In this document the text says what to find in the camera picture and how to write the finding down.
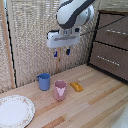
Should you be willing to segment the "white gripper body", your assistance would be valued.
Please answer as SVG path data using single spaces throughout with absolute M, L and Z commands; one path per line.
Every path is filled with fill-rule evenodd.
M 57 48 L 71 46 L 79 43 L 80 29 L 72 28 L 66 30 L 53 30 L 47 33 L 47 46 Z

